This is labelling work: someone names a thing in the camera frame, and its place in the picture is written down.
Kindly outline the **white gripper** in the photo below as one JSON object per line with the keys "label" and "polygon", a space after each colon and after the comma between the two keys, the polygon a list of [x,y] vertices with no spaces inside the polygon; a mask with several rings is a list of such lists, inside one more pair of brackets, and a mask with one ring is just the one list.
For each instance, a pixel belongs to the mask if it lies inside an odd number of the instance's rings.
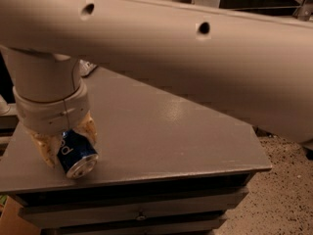
{"label": "white gripper", "polygon": [[16,88],[13,88],[13,92],[18,118],[48,167],[54,168],[58,164],[62,132],[75,128],[75,132],[84,136],[91,145],[96,144],[96,124],[88,113],[88,90],[83,81],[72,95],[51,103],[25,99]]}

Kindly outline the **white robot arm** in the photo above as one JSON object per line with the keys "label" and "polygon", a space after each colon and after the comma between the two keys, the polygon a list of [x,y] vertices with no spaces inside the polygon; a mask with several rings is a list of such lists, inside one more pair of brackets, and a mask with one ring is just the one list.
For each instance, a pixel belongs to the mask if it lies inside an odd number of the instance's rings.
{"label": "white robot arm", "polygon": [[312,144],[310,23],[159,0],[0,0],[0,12],[18,115],[48,165],[64,131],[96,134],[78,60]]}

